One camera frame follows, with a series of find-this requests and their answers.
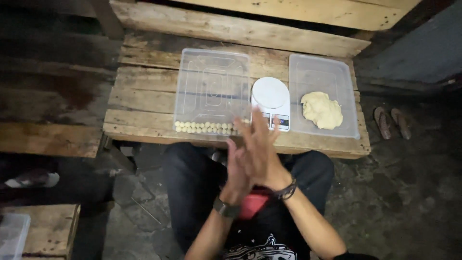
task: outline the right hand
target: right hand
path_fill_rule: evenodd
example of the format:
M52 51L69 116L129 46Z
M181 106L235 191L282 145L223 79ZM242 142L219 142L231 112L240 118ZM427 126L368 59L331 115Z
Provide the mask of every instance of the right hand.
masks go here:
M280 135L279 120L275 118L274 131L270 132L267 120L260 109L252 110L252 126L237 118L234 122L242 133L246 152L240 158L246 165L246 174L260 186L273 191L282 190L292 182L290 173L281 164L274 148L274 142Z

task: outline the hand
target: hand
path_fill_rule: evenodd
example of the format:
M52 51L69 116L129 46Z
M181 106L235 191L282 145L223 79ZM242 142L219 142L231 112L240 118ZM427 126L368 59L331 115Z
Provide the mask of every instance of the hand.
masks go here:
M254 184L245 174L242 160L245 148L237 149L236 143L231 139L226 140L226 143L228 143L228 181L220 193L220 199L231 205L239 205L250 193Z
M255 184L274 191L289 186L292 178L282 166L273 146L280 135L279 120L275 118L275 130L270 132L267 120L258 108L254 108L252 110L252 127L246 126L239 118L234 123L242 132L246 145L243 158L246 174Z

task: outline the left hand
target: left hand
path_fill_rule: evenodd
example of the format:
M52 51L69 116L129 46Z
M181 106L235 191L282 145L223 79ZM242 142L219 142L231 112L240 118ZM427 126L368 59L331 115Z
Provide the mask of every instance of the left hand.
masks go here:
M220 193L220 199L231 205L239 205L247 196L254 183L245 174L243 157L245 148L237 149L233 140L226 140L228 144L228 180Z

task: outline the dough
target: dough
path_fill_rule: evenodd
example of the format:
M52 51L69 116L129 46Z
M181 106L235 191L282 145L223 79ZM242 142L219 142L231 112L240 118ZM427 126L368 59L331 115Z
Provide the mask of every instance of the dough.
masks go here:
M342 124L343 115L339 103L329 100L324 92L312 92L302 97L303 116L313 121L319 129L332 130Z

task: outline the graphic print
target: graphic print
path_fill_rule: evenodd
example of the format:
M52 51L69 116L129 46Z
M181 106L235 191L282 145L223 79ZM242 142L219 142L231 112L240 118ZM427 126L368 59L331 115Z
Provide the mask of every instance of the graphic print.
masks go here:
M238 245L225 254L226 260L297 260L297 254L284 244L276 244L271 234L264 245L248 247Z

